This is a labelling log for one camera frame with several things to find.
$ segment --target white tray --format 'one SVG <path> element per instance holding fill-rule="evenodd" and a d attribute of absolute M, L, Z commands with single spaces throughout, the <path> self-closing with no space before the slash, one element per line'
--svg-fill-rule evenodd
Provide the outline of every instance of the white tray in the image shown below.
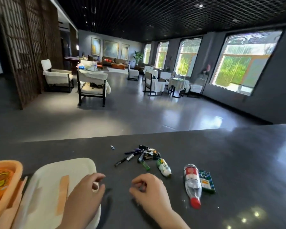
<path fill-rule="evenodd" d="M 56 216 L 59 183 L 62 176 L 69 175 L 68 195 L 87 174 L 96 173 L 94 162 L 89 158 L 77 158 L 55 162 L 38 169 L 31 178 L 12 229 L 55 229 L 62 215 Z M 101 206 L 87 229 L 99 224 Z"/>

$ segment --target window frame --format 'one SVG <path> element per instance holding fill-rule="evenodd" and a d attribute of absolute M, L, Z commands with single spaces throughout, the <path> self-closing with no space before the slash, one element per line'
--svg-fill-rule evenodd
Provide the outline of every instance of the window frame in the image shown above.
<path fill-rule="evenodd" d="M 182 39 L 180 39 L 180 43 L 179 43 L 179 47 L 178 47 L 178 51 L 177 51 L 177 57 L 176 57 L 176 60 L 175 60 L 175 65 L 174 65 L 173 71 L 176 70 L 177 64 L 178 64 L 178 60 L 179 60 L 179 55 L 182 54 L 182 52 L 181 52 L 181 47 L 180 47 L 180 46 L 181 46 L 181 43 L 182 43 L 183 41 L 185 41 L 185 40 L 192 40 L 192 39 L 199 39 L 199 38 L 201 38 L 201 42 L 200 42 L 200 45 L 201 45 L 202 39 L 203 39 L 203 35 L 199 35 L 199 36 L 196 36 L 196 37 L 194 37 L 194 38 L 182 38 Z M 197 53 L 191 53 L 191 54 L 193 54 L 193 55 L 196 54 L 196 55 L 198 56 L 198 53 L 199 53 L 199 51 L 200 51 L 200 45 L 199 45 L 198 52 L 197 52 Z"/>
<path fill-rule="evenodd" d="M 147 52 L 147 51 L 145 51 L 145 49 L 146 49 L 146 46 L 149 45 L 149 44 L 150 44 L 149 58 L 148 58 L 147 63 L 144 63 L 144 60 L 145 60 L 145 52 Z M 144 64 L 149 64 L 149 59 L 150 59 L 150 52 L 151 52 L 151 50 L 152 50 L 152 44 L 151 44 L 151 43 L 145 43 L 144 51 L 143 51 L 143 61 L 142 61 Z"/>
<path fill-rule="evenodd" d="M 210 74 L 212 74 L 212 75 L 209 75 L 209 78 L 208 78 L 209 81 L 207 82 L 207 84 L 216 86 L 216 87 L 218 87 L 218 88 L 224 88 L 224 89 L 226 89 L 226 90 L 228 90 L 228 91 L 231 91 L 231 92 L 236 92 L 236 91 L 229 90 L 229 89 L 227 89 L 226 87 L 213 84 L 213 80 L 214 80 L 214 78 L 215 78 L 215 76 L 216 76 L 216 73 L 217 73 L 217 70 L 218 70 L 218 68 L 219 68 L 219 66 L 220 66 L 220 63 L 219 63 L 218 61 L 219 61 L 220 58 L 223 57 L 222 50 L 223 50 L 223 47 L 224 47 L 224 45 L 225 45 L 226 39 L 227 39 L 229 36 L 231 36 L 231 35 L 238 35 L 238 34 L 248 34 L 248 33 L 263 32 L 263 31 L 282 31 L 282 33 L 281 33 L 281 35 L 280 35 L 280 38 L 278 39 L 278 41 L 277 41 L 277 43 L 276 43 L 276 46 L 275 46 L 274 50 L 272 51 L 271 55 L 268 57 L 267 62 L 265 63 L 265 65 L 264 65 L 264 67 L 263 67 L 263 69 L 262 69 L 262 71 L 261 71 L 261 73 L 260 73 L 260 75 L 259 75 L 259 77 L 258 77 L 258 79 L 257 79 L 257 81 L 256 81 L 256 83 L 255 83 L 255 85 L 254 85 L 254 87 L 252 88 L 252 92 L 251 92 L 250 94 L 245 94 L 245 93 L 242 93 L 242 92 L 236 92 L 236 93 L 238 93 L 238 94 L 245 95 L 245 96 L 253 96 L 253 94 L 254 94 L 254 92 L 255 92 L 255 88 L 258 86 L 259 81 L 261 80 L 261 78 L 262 78 L 262 76 L 263 76 L 263 74 L 264 74 L 264 72 L 265 72 L 265 69 L 267 68 L 269 62 L 271 61 L 273 55 L 275 54 L 275 52 L 276 52 L 276 50 L 277 50 L 277 48 L 278 48 L 278 45 L 279 45 L 279 43 L 280 43 L 280 41 L 281 41 L 281 39 L 282 39 L 282 37 L 283 37 L 283 35 L 284 35 L 285 30 L 286 30 L 286 26 L 277 26 L 277 27 L 262 27 L 262 28 L 244 29 L 244 30 L 238 30 L 238 31 L 228 31 L 228 32 L 225 34 L 225 38 L 224 38 L 224 40 L 223 40 L 223 42 L 222 42 L 222 44 L 221 44 L 221 49 L 220 49 L 220 51 L 219 51 L 219 53 L 218 53 L 217 60 L 216 60 L 216 62 L 215 62 L 215 66 L 214 66 L 214 68 L 210 71 Z"/>
<path fill-rule="evenodd" d="M 169 45 L 170 45 L 170 42 L 169 42 L 169 41 L 161 41 L 161 42 L 158 42 L 158 45 L 157 45 L 156 58 L 155 58 L 155 64 L 154 64 L 154 66 L 155 66 L 156 69 L 159 69 L 159 70 L 164 70 L 165 61 L 166 61 L 166 56 L 167 56 L 167 51 L 166 51 L 166 52 L 159 52 L 158 50 L 159 50 L 159 48 L 160 48 L 160 44 L 161 44 L 161 43 L 165 43 L 165 42 L 168 42 L 168 46 L 167 46 L 167 50 L 168 50 L 168 47 L 169 47 Z M 163 61 L 163 68 L 157 68 L 157 67 L 156 67 L 156 62 L 157 62 L 157 58 L 158 58 L 158 54 L 159 54 L 159 53 L 165 53 L 165 57 L 164 57 L 164 61 Z"/>

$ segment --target left hand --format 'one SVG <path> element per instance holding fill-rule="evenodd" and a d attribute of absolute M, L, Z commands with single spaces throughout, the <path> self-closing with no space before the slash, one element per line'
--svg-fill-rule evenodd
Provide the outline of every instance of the left hand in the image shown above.
<path fill-rule="evenodd" d="M 69 195 L 64 209 L 61 225 L 57 229 L 85 229 L 95 216 L 102 201 L 105 185 L 98 186 L 105 177 L 102 173 L 93 173 L 85 176 Z"/>

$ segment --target ceiling light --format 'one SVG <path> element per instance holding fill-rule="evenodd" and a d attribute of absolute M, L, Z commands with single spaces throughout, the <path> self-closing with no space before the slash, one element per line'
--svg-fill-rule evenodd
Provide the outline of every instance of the ceiling light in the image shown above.
<path fill-rule="evenodd" d="M 198 9 L 203 9 L 204 8 L 204 5 L 203 4 L 196 4 L 195 5 Z"/>

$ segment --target window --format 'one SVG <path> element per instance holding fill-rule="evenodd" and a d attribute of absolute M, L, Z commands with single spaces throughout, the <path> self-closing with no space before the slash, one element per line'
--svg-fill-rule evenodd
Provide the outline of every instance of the window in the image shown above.
<path fill-rule="evenodd" d="M 211 83 L 250 95 L 281 34 L 279 30 L 227 37 Z"/>
<path fill-rule="evenodd" d="M 166 54 L 167 54 L 167 49 L 168 49 L 168 43 L 169 42 L 160 42 L 158 44 L 156 63 L 155 63 L 155 68 L 157 69 L 161 69 L 161 70 L 164 69 L 164 64 L 165 64 L 165 59 L 166 59 Z"/>
<path fill-rule="evenodd" d="M 186 39 L 181 41 L 175 72 L 178 75 L 191 76 L 202 38 Z"/>
<path fill-rule="evenodd" d="M 152 44 L 146 44 L 145 45 L 144 55 L 143 55 L 143 63 L 145 63 L 145 64 L 148 64 L 151 47 L 152 47 Z"/>

